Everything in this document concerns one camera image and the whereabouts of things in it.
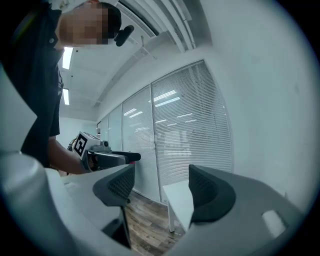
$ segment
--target ceiling light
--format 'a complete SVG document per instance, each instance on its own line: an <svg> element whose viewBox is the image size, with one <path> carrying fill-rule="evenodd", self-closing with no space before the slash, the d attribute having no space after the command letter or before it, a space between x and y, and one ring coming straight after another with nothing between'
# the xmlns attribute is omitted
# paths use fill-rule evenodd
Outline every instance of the ceiling light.
<svg viewBox="0 0 320 256"><path fill-rule="evenodd" d="M123 115L124 115L124 116L127 116L128 114L130 114L130 113L132 113L132 112L134 112L134 111L136 111L135 108L129 110L128 112L125 112Z"/></svg>
<svg viewBox="0 0 320 256"><path fill-rule="evenodd" d="M69 105L69 89L63 88L64 104Z"/></svg>
<svg viewBox="0 0 320 256"><path fill-rule="evenodd" d="M155 98L153 99L153 101L156 102L156 101L158 101L158 100L160 100L160 99L162 99L162 98L168 97L169 95L172 95L172 94L175 94L175 93L176 93L175 90L169 91L169 92L167 92L167 93L165 93L165 94L162 94L162 95L160 95L160 96L158 96L158 97L155 97Z"/></svg>
<svg viewBox="0 0 320 256"><path fill-rule="evenodd" d="M130 115L129 117L130 118L133 118L133 117L135 117L135 116L137 116L137 115L140 115L140 114L142 114L143 112L142 111L140 111L140 112L138 112L138 113L135 113L135 114L133 114L133 115Z"/></svg>
<svg viewBox="0 0 320 256"><path fill-rule="evenodd" d="M183 114L183 115L179 115L179 116L177 116L176 118L182 118L182 117L186 117L186 116L190 116L190 115L192 115L192 113L190 113L190 114Z"/></svg>
<svg viewBox="0 0 320 256"><path fill-rule="evenodd" d="M167 119L156 121L155 123L157 124L157 123L161 123L161 122L165 122L165 121L167 121Z"/></svg>
<svg viewBox="0 0 320 256"><path fill-rule="evenodd" d="M149 128L148 127L142 127L142 128L137 128L137 129L135 129L136 131L141 131L141 130L149 130Z"/></svg>
<svg viewBox="0 0 320 256"><path fill-rule="evenodd" d="M173 98L173 99L169 99L169 100L167 100L167 101L165 101L165 102L162 102L162 103L157 104L157 105L154 105L154 106L155 106L155 107L160 107L160 106L162 106L162 105L168 104L168 103L170 103L170 102L175 102L175 101L177 101L177 100L180 100L180 97L176 97L176 98Z"/></svg>
<svg viewBox="0 0 320 256"><path fill-rule="evenodd" d="M68 70L70 68L72 51L73 51L72 47L64 47L64 53L63 53L63 58L62 58L62 67L66 70Z"/></svg>

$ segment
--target wooden floor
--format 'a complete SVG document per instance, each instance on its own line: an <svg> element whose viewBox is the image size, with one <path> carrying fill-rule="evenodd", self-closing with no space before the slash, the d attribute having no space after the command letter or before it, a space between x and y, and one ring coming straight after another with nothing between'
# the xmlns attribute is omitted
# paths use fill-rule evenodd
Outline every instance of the wooden floor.
<svg viewBox="0 0 320 256"><path fill-rule="evenodd" d="M126 206L131 247L141 255L162 255L184 235L180 223L175 220L175 232L169 231L168 209L135 192Z"/></svg>

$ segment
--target man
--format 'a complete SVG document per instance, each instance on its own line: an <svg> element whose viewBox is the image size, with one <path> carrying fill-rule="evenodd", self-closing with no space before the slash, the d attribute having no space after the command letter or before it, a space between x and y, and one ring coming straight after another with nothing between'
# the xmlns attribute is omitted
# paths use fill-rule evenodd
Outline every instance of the man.
<svg viewBox="0 0 320 256"><path fill-rule="evenodd" d="M21 151L44 167L81 174L81 161L56 141L63 82L58 61L64 47L107 44L120 32L121 13L111 4L83 4L70 12L35 6L10 39L2 63L12 84L37 115Z"/></svg>

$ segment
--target window blinds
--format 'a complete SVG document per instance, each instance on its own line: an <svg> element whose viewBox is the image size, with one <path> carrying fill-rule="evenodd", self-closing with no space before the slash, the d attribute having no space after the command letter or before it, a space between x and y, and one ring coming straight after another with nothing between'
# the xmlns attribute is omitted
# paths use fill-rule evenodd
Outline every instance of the window blinds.
<svg viewBox="0 0 320 256"><path fill-rule="evenodd" d="M160 201L150 87L142 89L122 104L122 150L141 154L135 164L133 189Z"/></svg>
<svg viewBox="0 0 320 256"><path fill-rule="evenodd" d="M108 142L113 151L122 151L121 113L122 104L109 113Z"/></svg>
<svg viewBox="0 0 320 256"><path fill-rule="evenodd" d="M100 122L100 139L108 140L108 114Z"/></svg>
<svg viewBox="0 0 320 256"><path fill-rule="evenodd" d="M161 187L188 180L189 164L230 172L232 147L225 107L203 61L151 83Z"/></svg>

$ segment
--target white wall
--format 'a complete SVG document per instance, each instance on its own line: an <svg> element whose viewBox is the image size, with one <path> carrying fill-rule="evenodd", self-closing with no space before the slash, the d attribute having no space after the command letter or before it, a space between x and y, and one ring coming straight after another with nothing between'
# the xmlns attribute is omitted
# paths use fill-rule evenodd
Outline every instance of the white wall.
<svg viewBox="0 0 320 256"><path fill-rule="evenodd" d="M157 60L143 58L110 90L98 120L152 81L204 59L226 104L234 173L286 193L306 211L320 164L320 79L307 42L272 3L200 2L213 46L184 54L171 42L159 46Z"/></svg>
<svg viewBox="0 0 320 256"><path fill-rule="evenodd" d="M90 107L89 104L82 106L81 108L74 107L71 105L65 105L64 99L61 98L59 117L71 118L71 119L81 119L96 121L98 117L98 109L96 107Z"/></svg>
<svg viewBox="0 0 320 256"><path fill-rule="evenodd" d="M97 134L97 122L95 121L59 117L59 125L60 134L56 137L56 140L65 148L76 138L80 131L92 135Z"/></svg>

